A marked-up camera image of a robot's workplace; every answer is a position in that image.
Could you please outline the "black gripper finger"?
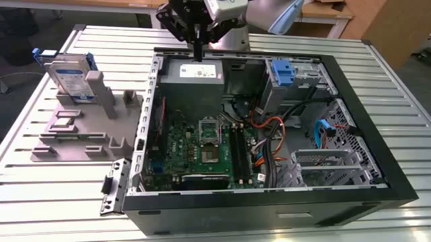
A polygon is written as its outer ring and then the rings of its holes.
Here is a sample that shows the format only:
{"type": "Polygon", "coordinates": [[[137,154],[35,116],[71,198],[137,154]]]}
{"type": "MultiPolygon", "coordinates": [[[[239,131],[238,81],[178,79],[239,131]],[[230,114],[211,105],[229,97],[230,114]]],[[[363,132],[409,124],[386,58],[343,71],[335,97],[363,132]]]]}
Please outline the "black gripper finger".
{"type": "Polygon", "coordinates": [[[171,32],[181,42],[186,42],[194,52],[194,60],[199,61],[199,46],[197,45],[197,34],[194,32],[194,24],[190,26],[174,14],[171,4],[163,4],[157,11],[157,19],[163,27],[171,32]]]}
{"type": "Polygon", "coordinates": [[[210,43],[217,43],[229,31],[238,26],[239,19],[225,20],[211,28],[209,21],[199,24],[199,62],[203,59],[203,46],[210,43]]]}

